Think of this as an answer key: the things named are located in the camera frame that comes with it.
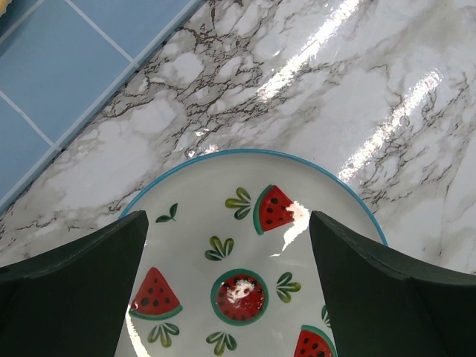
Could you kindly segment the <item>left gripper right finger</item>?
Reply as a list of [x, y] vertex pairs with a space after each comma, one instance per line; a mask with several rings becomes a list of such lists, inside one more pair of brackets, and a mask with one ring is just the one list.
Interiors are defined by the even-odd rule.
[[475, 355], [475, 276], [409, 257], [320, 211], [309, 233], [340, 356]]

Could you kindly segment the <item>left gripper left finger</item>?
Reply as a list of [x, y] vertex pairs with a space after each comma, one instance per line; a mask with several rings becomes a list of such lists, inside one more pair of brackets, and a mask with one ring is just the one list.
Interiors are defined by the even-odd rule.
[[135, 211], [1, 267], [1, 355], [113, 356], [148, 226]]

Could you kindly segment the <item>watermelon pattern plate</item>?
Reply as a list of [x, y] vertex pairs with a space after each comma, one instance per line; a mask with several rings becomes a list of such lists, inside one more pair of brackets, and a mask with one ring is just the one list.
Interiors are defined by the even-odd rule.
[[335, 356], [310, 214], [386, 241], [346, 184], [264, 149], [185, 162], [126, 206], [136, 210], [149, 227], [117, 356]]

